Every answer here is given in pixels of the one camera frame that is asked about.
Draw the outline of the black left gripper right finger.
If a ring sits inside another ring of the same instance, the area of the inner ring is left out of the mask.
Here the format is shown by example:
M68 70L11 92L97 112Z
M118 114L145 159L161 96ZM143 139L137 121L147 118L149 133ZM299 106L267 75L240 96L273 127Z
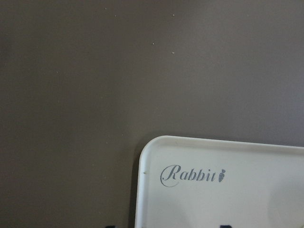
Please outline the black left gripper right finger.
M219 228L232 228L232 226L230 224L223 224L220 225Z

